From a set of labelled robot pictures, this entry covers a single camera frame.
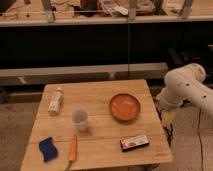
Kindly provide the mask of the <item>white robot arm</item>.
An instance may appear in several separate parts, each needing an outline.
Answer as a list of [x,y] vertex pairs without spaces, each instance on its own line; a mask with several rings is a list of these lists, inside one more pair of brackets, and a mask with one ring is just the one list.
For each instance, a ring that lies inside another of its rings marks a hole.
[[213,89],[203,84],[205,78],[205,69],[197,63],[170,70],[164,76],[165,87],[157,95],[160,107],[170,110],[188,100],[213,119]]

